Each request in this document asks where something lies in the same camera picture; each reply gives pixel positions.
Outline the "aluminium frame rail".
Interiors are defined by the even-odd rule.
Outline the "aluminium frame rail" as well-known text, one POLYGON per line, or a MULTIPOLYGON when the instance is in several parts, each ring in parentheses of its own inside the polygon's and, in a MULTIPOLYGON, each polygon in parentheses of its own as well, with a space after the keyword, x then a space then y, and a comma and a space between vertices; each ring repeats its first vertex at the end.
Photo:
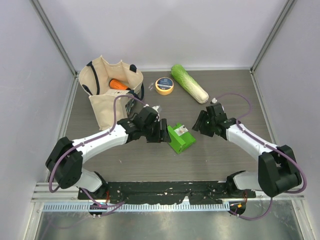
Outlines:
POLYGON ((31 197, 32 203, 71 202, 78 200, 79 189, 75 186, 59 188, 54 193, 49 191, 48 182, 37 182, 31 197))

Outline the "small clear plastic bag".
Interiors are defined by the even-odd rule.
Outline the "small clear plastic bag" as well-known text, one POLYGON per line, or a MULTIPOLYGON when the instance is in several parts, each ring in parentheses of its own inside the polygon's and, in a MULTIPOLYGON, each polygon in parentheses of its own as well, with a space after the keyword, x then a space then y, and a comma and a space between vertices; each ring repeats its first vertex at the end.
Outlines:
POLYGON ((184 125, 181 125, 178 128, 176 128, 174 131, 178 136, 182 136, 183 134, 188 132, 188 129, 184 125))

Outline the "yellow masking tape roll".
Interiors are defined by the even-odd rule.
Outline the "yellow masking tape roll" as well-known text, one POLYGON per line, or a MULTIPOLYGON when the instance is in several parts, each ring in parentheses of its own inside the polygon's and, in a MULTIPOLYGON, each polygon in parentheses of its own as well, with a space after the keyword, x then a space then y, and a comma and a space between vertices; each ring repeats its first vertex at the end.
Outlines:
POLYGON ((173 92, 174 82, 168 77, 161 77, 155 82, 155 90, 162 96, 169 95, 173 92))

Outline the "green paper box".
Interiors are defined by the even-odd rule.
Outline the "green paper box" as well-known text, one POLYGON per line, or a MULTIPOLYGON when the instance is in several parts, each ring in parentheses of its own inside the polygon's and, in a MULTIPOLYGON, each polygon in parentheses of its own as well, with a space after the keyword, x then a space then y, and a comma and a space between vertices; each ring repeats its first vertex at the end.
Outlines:
POLYGON ((177 154, 184 152, 196 142, 196 139, 191 135, 189 131, 181 136, 178 136, 176 134, 175 129, 182 125, 184 124, 178 122, 175 126, 169 125, 167 127, 169 136, 171 138, 171 142, 169 142, 168 144, 177 154))

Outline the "napa cabbage toy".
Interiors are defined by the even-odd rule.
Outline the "napa cabbage toy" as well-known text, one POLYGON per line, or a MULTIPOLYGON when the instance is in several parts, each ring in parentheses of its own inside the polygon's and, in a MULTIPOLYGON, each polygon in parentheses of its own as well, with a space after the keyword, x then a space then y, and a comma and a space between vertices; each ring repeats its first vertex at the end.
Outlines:
POLYGON ((182 65, 173 65, 171 76, 199 104, 204 104, 208 101, 208 93, 188 74, 182 65))

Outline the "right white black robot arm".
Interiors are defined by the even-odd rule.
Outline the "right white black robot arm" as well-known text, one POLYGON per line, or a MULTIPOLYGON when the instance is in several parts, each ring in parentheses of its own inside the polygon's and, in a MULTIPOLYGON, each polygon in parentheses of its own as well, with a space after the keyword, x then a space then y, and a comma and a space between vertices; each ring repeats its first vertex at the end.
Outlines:
POLYGON ((225 190, 230 197, 254 190, 272 198, 289 193, 303 183, 292 148, 277 146, 249 131, 238 119, 227 117, 219 102, 201 110, 192 129, 237 145, 257 162, 255 172, 242 170, 227 177, 225 190))

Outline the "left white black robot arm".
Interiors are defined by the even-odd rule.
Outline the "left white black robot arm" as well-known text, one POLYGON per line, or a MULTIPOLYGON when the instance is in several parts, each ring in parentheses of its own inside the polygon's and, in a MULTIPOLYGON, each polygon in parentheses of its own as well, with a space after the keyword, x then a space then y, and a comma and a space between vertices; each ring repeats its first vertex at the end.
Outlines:
POLYGON ((122 118, 113 126, 96 134, 70 140, 59 139, 45 166, 50 172, 49 191, 77 187, 100 200, 108 191, 108 184, 96 171, 88 171, 84 163, 94 156, 144 137, 148 143, 171 142, 167 120, 160 118, 158 108, 145 106, 132 118, 122 118), (53 181, 58 184, 53 188, 53 181))

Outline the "orange bottle in bag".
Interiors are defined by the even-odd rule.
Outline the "orange bottle in bag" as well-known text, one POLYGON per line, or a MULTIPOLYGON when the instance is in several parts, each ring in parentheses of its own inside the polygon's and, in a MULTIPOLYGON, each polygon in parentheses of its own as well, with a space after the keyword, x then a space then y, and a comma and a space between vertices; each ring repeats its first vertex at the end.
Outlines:
POLYGON ((127 90, 127 91, 131 90, 129 86, 125 85, 124 83, 122 83, 121 81, 115 78, 111 79, 108 85, 111 89, 114 89, 114 90, 127 90))

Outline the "beige canvas tote bag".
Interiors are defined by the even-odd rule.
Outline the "beige canvas tote bag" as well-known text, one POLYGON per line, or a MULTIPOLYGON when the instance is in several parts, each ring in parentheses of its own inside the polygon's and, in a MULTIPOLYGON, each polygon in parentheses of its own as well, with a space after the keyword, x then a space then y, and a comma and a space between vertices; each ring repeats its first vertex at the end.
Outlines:
POLYGON ((79 73, 79 84, 88 94, 95 119, 101 131, 110 128, 117 120, 127 118, 135 104, 135 100, 126 97, 134 95, 144 98, 144 76, 134 64, 120 61, 108 63, 102 56, 90 61, 79 73), (111 79, 127 85, 131 90, 118 90, 109 87, 111 79))

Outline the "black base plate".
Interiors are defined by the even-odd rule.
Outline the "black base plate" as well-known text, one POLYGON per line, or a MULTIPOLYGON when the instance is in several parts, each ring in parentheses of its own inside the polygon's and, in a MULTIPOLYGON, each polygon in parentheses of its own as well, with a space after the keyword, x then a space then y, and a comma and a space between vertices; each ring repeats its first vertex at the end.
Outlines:
POLYGON ((101 190, 89 192, 97 200, 111 204, 174 205, 185 198, 191 205, 220 204, 223 199, 255 198, 250 189, 236 190, 227 182, 219 181, 109 181, 101 190))

